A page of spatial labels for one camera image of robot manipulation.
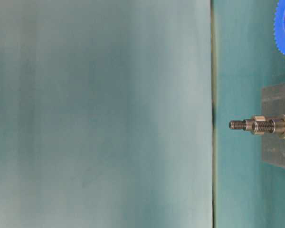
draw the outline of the metal screw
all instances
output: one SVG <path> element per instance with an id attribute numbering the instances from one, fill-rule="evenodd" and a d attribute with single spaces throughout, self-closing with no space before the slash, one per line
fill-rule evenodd
<path id="1" fill-rule="evenodd" d="M 259 135 L 274 133 L 285 139 L 285 115 L 280 115 L 279 117 L 254 115 L 251 119 L 243 121 L 232 120 L 229 122 L 229 128 L 232 130 L 242 129 Z"/>
<path id="2" fill-rule="evenodd" d="M 229 128 L 232 130 L 244 130 L 246 127 L 245 121 L 231 120 L 229 122 Z"/>
<path id="3" fill-rule="evenodd" d="M 252 130 L 260 133 L 272 133 L 275 130 L 275 124 L 272 120 L 254 121 L 252 123 Z"/>

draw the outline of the threaded rod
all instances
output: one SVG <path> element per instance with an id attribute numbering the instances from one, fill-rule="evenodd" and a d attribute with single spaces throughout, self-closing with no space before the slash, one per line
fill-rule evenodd
<path id="1" fill-rule="evenodd" d="M 272 133 L 275 130 L 275 125 L 270 121 L 254 121 L 252 123 L 252 130 L 255 132 Z"/>
<path id="2" fill-rule="evenodd" d="M 229 128 L 232 130 L 244 130 L 246 128 L 246 122 L 240 120 L 231 120 L 229 122 Z"/>

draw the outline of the metal shaft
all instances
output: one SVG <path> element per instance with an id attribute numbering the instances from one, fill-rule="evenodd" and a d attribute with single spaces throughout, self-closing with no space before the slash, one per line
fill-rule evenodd
<path id="1" fill-rule="evenodd" d="M 253 116 L 251 119 L 232 120 L 229 122 L 232 130 L 250 131 L 252 134 L 263 135 L 275 133 L 285 139 L 285 115 L 279 117 Z"/>

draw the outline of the dark vertical edge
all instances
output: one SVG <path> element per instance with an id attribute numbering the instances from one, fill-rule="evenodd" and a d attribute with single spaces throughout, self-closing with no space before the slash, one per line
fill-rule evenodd
<path id="1" fill-rule="evenodd" d="M 215 46 L 215 24 L 214 24 L 214 0 L 210 0 L 210 22 L 211 22 L 211 91 L 212 91 L 212 227 L 215 227 L 216 213 L 216 46 Z"/>

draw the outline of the blue gear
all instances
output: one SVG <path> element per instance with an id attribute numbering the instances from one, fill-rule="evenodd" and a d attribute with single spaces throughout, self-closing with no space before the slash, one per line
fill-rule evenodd
<path id="1" fill-rule="evenodd" d="M 285 55 L 285 0 L 280 0 L 277 5 L 274 31 L 276 46 Z"/>

